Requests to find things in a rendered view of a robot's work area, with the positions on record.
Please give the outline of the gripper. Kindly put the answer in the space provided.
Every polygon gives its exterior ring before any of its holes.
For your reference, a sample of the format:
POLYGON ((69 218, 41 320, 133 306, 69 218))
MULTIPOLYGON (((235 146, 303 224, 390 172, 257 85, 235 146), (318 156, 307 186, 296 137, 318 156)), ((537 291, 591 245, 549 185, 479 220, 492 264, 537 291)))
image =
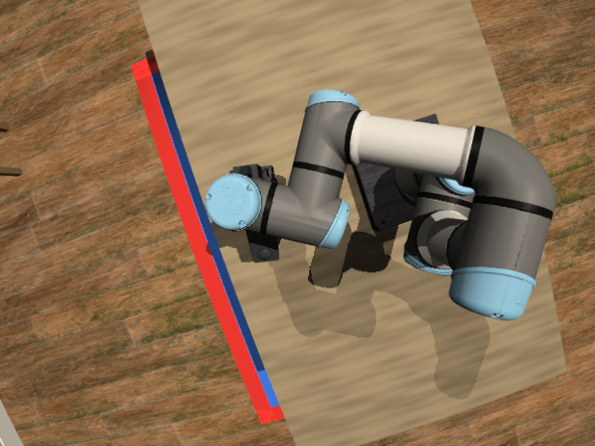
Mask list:
POLYGON ((260 166, 258 164, 250 164, 250 165, 244 165, 244 166, 236 166, 236 167, 233 167, 232 171, 230 171, 230 174, 234 174, 234 173, 242 174, 244 176, 254 178, 254 179, 270 181, 270 182, 275 183, 274 171, 273 171, 273 167, 271 165, 260 166), (272 173, 271 173, 271 169, 272 169, 272 173), (270 175, 270 177, 269 177, 269 175, 270 175))

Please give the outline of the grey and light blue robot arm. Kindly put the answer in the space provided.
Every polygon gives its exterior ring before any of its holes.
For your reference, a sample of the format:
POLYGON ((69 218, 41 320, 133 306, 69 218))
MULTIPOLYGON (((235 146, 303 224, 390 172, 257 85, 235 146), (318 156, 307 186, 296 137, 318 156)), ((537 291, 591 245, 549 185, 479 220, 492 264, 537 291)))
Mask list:
POLYGON ((334 249, 350 213, 339 199, 346 167, 361 163, 393 168, 397 190, 416 203, 406 263, 452 274, 451 300, 473 313, 522 316, 555 191, 537 157, 498 130, 372 116, 347 93, 317 91, 305 108, 288 185, 228 174, 210 186, 206 210, 217 226, 246 230, 254 263, 279 259, 277 237, 334 249))

